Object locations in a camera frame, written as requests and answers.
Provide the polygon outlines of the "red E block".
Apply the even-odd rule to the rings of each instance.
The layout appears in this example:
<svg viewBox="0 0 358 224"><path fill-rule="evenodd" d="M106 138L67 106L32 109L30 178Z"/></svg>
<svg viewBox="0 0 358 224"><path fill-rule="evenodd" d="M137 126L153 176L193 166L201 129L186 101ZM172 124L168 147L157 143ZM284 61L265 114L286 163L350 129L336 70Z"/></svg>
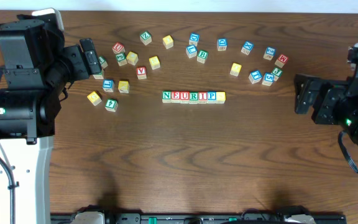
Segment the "red E block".
<svg viewBox="0 0 358 224"><path fill-rule="evenodd" d="M180 92L179 91L171 92L171 102L172 103L180 103Z"/></svg>

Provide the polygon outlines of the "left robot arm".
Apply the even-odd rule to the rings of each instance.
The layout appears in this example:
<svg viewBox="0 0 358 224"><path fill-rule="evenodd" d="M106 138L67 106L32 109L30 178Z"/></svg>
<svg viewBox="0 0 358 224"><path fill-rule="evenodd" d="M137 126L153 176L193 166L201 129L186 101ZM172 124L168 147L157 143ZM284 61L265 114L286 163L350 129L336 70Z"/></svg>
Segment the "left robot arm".
<svg viewBox="0 0 358 224"><path fill-rule="evenodd" d="M67 90L102 71L91 39L66 46L53 8L0 24L0 222L50 223L55 118Z"/></svg>

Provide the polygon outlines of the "red I block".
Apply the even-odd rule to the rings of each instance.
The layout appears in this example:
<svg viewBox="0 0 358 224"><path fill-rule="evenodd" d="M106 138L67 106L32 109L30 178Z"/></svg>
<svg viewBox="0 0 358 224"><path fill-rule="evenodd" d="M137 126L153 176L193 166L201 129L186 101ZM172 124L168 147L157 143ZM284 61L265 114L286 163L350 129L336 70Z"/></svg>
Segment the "red I block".
<svg viewBox="0 0 358 224"><path fill-rule="evenodd" d="M198 104L206 104L208 102L208 93L205 91L198 92Z"/></svg>

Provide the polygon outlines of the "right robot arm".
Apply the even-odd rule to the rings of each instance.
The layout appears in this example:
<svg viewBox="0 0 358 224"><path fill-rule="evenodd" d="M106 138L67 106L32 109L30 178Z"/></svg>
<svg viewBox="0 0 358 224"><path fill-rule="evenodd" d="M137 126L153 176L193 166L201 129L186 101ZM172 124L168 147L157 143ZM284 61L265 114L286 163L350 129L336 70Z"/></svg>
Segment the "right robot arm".
<svg viewBox="0 0 358 224"><path fill-rule="evenodd" d="M338 144L350 168L358 174L358 167L342 142L347 134L358 146L358 43L348 48L347 63L354 71L346 80L326 80L311 75L296 74L295 113L307 114L315 124L339 125Z"/></svg>

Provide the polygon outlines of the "blue P block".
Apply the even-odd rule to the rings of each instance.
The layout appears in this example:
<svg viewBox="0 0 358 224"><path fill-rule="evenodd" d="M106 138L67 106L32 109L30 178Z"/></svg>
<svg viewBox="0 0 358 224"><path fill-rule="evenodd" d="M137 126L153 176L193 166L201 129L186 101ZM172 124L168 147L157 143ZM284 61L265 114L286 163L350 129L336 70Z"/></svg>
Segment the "blue P block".
<svg viewBox="0 0 358 224"><path fill-rule="evenodd" d="M207 103L208 104L215 104L216 103L216 92L215 91L208 91L207 92Z"/></svg>

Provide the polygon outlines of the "green R block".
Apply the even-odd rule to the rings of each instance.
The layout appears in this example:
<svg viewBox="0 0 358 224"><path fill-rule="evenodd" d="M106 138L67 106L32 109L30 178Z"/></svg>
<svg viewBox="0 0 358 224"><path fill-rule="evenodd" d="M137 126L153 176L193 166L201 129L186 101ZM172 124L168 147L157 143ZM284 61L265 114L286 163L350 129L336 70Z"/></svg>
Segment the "green R block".
<svg viewBox="0 0 358 224"><path fill-rule="evenodd" d="M189 93L189 104L198 104L198 92Z"/></svg>

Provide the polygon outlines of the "green N block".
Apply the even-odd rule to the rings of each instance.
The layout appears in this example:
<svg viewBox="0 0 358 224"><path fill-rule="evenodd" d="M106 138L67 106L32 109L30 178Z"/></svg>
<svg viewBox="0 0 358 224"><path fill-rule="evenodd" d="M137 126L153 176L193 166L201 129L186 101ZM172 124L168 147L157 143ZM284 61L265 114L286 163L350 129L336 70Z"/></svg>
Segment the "green N block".
<svg viewBox="0 0 358 224"><path fill-rule="evenodd" d="M163 103L171 103L172 102L172 92L171 91L163 91L162 92L162 102Z"/></svg>

